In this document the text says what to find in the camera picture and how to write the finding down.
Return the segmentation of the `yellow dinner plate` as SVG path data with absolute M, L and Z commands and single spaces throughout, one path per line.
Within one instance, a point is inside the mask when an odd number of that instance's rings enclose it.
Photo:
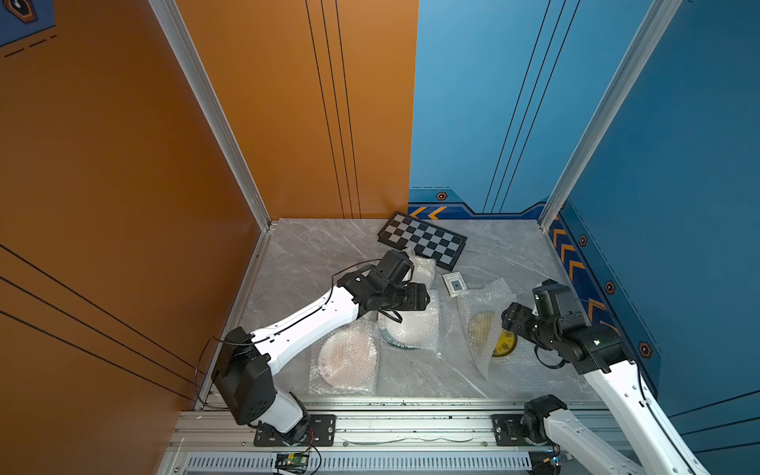
M 504 358 L 518 346 L 517 337 L 504 331 L 494 312 L 480 312 L 466 325 L 468 347 L 474 357 Z

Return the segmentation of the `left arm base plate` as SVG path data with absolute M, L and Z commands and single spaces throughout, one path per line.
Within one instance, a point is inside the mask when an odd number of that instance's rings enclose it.
M 336 435 L 336 415 L 308 415 L 286 433 L 266 423 L 255 429 L 256 447 L 332 447 Z

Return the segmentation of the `bubble wrap of yellow plate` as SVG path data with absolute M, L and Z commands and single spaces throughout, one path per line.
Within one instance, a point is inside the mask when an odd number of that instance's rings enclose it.
M 546 368 L 532 344 L 502 329 L 502 312 L 517 301 L 503 278 L 457 297 L 467 349 L 477 373 L 495 388 L 495 397 L 528 401 L 553 394 L 566 402 L 596 401 L 593 390 L 572 369 Z

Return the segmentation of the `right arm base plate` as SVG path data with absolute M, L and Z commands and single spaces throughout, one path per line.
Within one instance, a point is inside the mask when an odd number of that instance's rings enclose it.
M 496 414 L 491 416 L 492 429 L 498 447 L 552 447 L 543 418 L 529 414 Z

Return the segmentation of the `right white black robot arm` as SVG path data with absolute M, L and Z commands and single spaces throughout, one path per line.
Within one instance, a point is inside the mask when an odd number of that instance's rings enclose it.
M 546 280 L 532 293 L 533 307 L 513 303 L 506 308 L 503 330 L 572 365 L 605 403 L 637 459 L 600 439 L 553 395 L 524 406 L 524 439 L 565 449 L 593 474 L 707 473 L 661 409 L 618 333 L 592 323 L 568 286 Z

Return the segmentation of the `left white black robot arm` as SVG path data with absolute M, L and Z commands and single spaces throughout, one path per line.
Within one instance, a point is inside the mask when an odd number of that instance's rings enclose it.
M 413 271 L 413 261 L 391 249 L 337 272 L 330 290 L 285 319 L 253 332 L 228 332 L 219 340 L 210 380 L 236 423 L 259 422 L 287 439 L 303 439 L 311 416 L 297 397 L 276 387 L 274 376 L 320 338 L 368 312 L 401 323 L 403 312 L 425 310 L 431 298 L 423 283 L 407 278 Z

